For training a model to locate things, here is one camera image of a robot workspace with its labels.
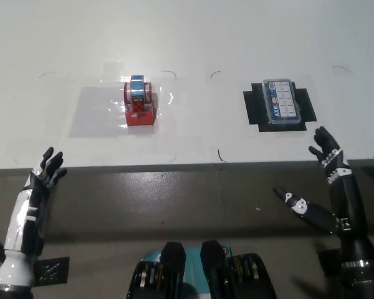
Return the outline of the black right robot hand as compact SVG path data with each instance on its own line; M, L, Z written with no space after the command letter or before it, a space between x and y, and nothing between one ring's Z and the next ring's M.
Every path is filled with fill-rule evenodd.
M273 188L274 193L298 218L340 239L342 263L374 260L361 193L343 149L323 126L315 129L314 141L321 149L309 146L309 151L325 173L332 211L280 186Z

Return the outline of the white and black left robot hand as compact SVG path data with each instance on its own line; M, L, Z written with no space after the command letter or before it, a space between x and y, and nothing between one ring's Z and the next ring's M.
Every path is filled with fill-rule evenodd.
M60 178L67 174L61 168L63 162L63 152L48 148L17 195L4 243L0 290L30 289L34 284L34 264L44 246L48 202Z

